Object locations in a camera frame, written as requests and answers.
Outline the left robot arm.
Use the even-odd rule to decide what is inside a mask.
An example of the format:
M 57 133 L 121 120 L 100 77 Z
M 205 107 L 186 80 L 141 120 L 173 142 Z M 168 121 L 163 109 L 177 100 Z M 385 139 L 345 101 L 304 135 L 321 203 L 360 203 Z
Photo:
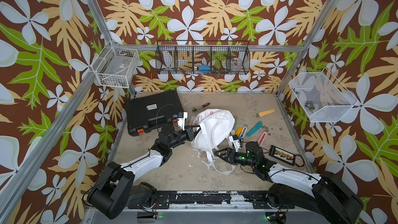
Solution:
M 105 167 L 89 190 L 89 204 L 108 219 L 115 219 L 126 207 L 153 208 L 156 206 L 157 189 L 149 183 L 133 185 L 134 182 L 164 165 L 171 157 L 173 148 L 186 141 L 194 141 L 200 131 L 199 125 L 190 125 L 179 131 L 172 124 L 163 126 L 145 155 L 123 164 L 111 162 Z

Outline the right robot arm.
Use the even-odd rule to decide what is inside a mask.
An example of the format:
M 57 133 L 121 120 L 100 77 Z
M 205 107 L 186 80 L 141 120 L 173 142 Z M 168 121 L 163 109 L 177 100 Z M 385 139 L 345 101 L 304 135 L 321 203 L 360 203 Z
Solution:
M 298 206 L 331 224 L 354 224 L 363 210 L 362 200 L 336 174 L 286 168 L 266 158 L 256 142 L 248 142 L 245 152 L 225 148 L 214 155 L 231 165 L 249 166 L 261 180 L 271 182 L 266 198 L 271 207 Z

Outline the yellow wide utility knife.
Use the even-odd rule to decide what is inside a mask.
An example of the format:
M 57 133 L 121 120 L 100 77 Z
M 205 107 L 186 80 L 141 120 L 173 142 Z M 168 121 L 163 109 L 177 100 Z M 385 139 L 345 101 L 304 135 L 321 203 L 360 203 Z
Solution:
M 242 128 L 242 127 L 239 127 L 239 128 L 236 130 L 235 135 L 240 136 L 241 133 L 242 133 L 242 131 L 243 131 L 243 128 Z

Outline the white tote bag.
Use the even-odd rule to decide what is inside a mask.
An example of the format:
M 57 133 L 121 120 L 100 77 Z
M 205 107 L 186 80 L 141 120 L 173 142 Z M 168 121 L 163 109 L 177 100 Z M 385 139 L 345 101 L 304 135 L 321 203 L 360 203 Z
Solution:
M 213 150 L 230 136 L 235 125 L 235 118 L 228 110 L 208 109 L 197 114 L 194 125 L 200 125 L 201 130 L 192 141 L 193 149 L 204 151 L 210 165 L 215 168 Z

